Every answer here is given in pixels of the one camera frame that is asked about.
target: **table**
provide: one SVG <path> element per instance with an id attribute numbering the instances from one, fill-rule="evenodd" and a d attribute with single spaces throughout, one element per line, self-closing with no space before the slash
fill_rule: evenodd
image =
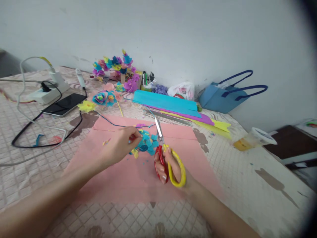
<path id="1" fill-rule="evenodd" d="M 56 67 L 71 89 L 71 93 L 82 93 L 74 69 Z M 47 80 L 48 70 L 26 73 L 26 79 Z M 89 92 L 101 90 L 102 84 L 90 80 L 83 72 L 86 88 Z M 21 75 L 8 79 L 22 79 Z M 25 95 L 37 90 L 39 84 L 26 83 Z M 0 82 L 0 88 L 15 98 L 22 89 L 19 82 Z M 47 149 L 19 149 L 11 146 L 14 136 L 26 125 L 16 104 L 0 97 L 0 163 L 21 161 Z M 21 104 L 20 108 L 29 117 L 34 118 L 43 106 L 36 102 Z M 121 103 L 125 117 L 154 121 L 142 108 L 142 105 L 125 100 Z M 104 108 L 100 113 L 121 116 L 118 105 Z M 232 145 L 246 134 L 242 126 L 228 114 L 203 110 L 209 117 L 231 123 L 232 140 L 192 124 L 200 136 L 206 137 L 208 149 L 205 155 L 224 190 L 223 203 L 239 217 L 251 225 L 263 237 L 280 237 L 298 232 L 305 220 L 310 205 L 314 203 L 315 193 L 299 180 L 292 172 L 275 160 L 262 147 L 241 152 Z M 0 211 L 17 203 L 37 188 L 60 177 L 72 159 L 82 140 L 98 119 L 97 115 L 83 114 L 79 130 L 60 147 L 38 156 L 26 163 L 14 167 L 0 168 Z M 73 110 L 64 118 L 52 118 L 43 115 L 38 122 L 71 130 L 79 120 L 78 110 Z M 165 122 L 176 123 L 168 119 Z M 20 145 L 33 145 L 41 133 L 38 126 L 30 129 L 19 139 Z M 61 136 L 58 131 L 44 130 L 43 144 L 52 142 L 53 136 Z M 189 200 L 148 204 L 84 204 L 78 207 L 68 206 L 51 224 L 44 237 L 212 237 L 212 231 L 204 218 L 192 207 Z"/>

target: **bag handle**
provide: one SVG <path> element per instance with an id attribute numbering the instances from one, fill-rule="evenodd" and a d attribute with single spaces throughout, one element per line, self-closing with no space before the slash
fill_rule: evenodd
<path id="1" fill-rule="evenodd" d="M 225 82 L 225 81 L 227 81 L 227 80 L 229 80 L 229 79 L 232 79 L 232 78 L 234 78 L 234 77 L 237 77 L 237 76 L 239 76 L 239 75 L 245 74 L 245 73 L 250 73 L 250 74 L 247 75 L 246 77 L 244 77 L 243 79 L 246 79 L 246 78 L 250 77 L 250 76 L 253 74 L 253 70 L 246 70 L 246 71 L 243 71 L 243 72 L 241 72 L 241 73 L 235 74 L 235 75 L 231 76 L 230 78 L 227 78 L 227 79 L 221 81 L 219 84 L 221 84 L 221 83 L 223 83 L 223 82 Z M 234 87 L 237 83 L 240 83 L 243 79 L 241 79 L 240 81 L 238 81 L 238 82 L 236 82 L 236 83 L 230 85 L 230 87 Z"/>
<path id="2" fill-rule="evenodd" d="M 232 90 L 232 91 L 225 92 L 225 93 L 222 94 L 221 96 L 225 98 L 225 97 L 228 96 L 228 94 L 230 94 L 230 93 L 234 93 L 234 92 L 241 91 L 241 90 L 245 90 L 245 89 L 254 89 L 254 88 L 264 88 L 264 89 L 261 90 L 261 91 L 259 91 L 259 92 L 250 94 L 250 95 L 239 96 L 239 97 L 237 97 L 237 98 L 235 99 L 235 101 L 239 101 L 241 98 L 248 98 L 248 97 L 251 97 L 251 96 L 254 96 L 254 95 L 263 93 L 263 92 L 265 92 L 265 91 L 268 89 L 268 86 L 266 86 L 266 85 L 249 86 L 249 87 L 240 88 L 240 89 L 235 89 L 235 90 Z"/>

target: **plastic cup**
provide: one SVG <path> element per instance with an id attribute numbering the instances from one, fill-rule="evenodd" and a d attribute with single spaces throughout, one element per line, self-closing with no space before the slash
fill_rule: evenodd
<path id="1" fill-rule="evenodd" d="M 240 140 L 236 141 L 233 145 L 240 151 L 252 149 L 254 147 L 263 146 L 267 144 L 277 144 L 276 140 L 273 139 L 268 133 L 252 127 L 251 131 Z"/>

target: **red and yellow scissors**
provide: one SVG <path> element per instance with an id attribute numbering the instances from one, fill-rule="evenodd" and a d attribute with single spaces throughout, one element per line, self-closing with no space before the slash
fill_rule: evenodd
<path id="1" fill-rule="evenodd" d="M 186 170 L 185 170 L 185 167 L 183 165 L 183 162 L 179 158 L 178 154 L 171 148 L 172 155 L 174 156 L 174 158 L 178 162 L 178 165 L 181 169 L 181 176 L 182 177 L 181 177 L 181 181 L 178 183 L 174 177 L 172 166 L 170 165 L 170 163 L 166 163 L 165 159 L 163 158 L 162 150 L 165 152 L 166 148 L 169 146 L 164 143 L 162 128 L 161 128 L 160 122 L 157 118 L 155 118 L 155 124 L 156 124 L 157 135 L 158 135 L 158 147 L 156 148 L 155 155 L 156 155 L 156 153 L 158 153 L 159 160 L 160 160 L 161 164 L 164 166 L 164 172 L 166 174 L 166 182 L 168 181 L 168 178 L 170 178 L 172 184 L 175 187 L 184 187 L 184 185 L 186 183 Z M 156 169 L 155 161 L 154 161 L 154 166 L 155 166 L 156 174 L 158 175 L 158 178 L 160 178 L 159 173 Z"/>

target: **black cable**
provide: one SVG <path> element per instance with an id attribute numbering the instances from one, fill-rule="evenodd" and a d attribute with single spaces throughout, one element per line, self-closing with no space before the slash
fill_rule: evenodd
<path id="1" fill-rule="evenodd" d="M 58 102 L 61 97 L 62 97 L 62 93 L 61 91 L 54 85 L 52 84 L 51 82 L 49 81 L 46 81 L 46 83 L 50 83 L 51 85 L 53 85 L 60 93 L 60 97 L 55 101 L 53 102 L 51 105 L 47 106 L 43 111 L 41 111 L 40 114 L 38 114 L 34 119 L 33 121 L 35 121 L 36 119 L 38 119 L 43 113 L 44 111 L 49 108 L 50 106 L 52 106 L 54 103 Z M 85 96 L 87 97 L 87 91 L 86 91 L 86 88 L 83 87 L 83 90 L 85 91 Z M 82 112 L 79 111 L 79 116 L 80 116 L 80 121 L 79 123 L 72 129 L 72 131 L 65 137 L 65 140 L 77 129 L 77 127 L 81 124 L 81 122 L 83 121 L 83 117 L 82 117 Z M 55 144 L 49 144 L 49 145 L 39 145 L 39 146 L 19 146 L 19 145 L 15 145 L 15 143 L 17 142 L 17 140 L 19 139 L 19 137 L 23 134 L 23 132 L 31 125 L 33 124 L 33 122 L 29 122 L 17 135 L 16 137 L 14 137 L 14 139 L 12 140 L 11 142 L 11 145 L 13 147 L 16 147 L 16 148 L 24 148 L 24 149 L 33 149 L 33 148 L 43 148 L 43 147 L 49 147 L 49 146 L 55 146 L 55 145 L 58 145 L 59 143 L 55 143 Z"/>

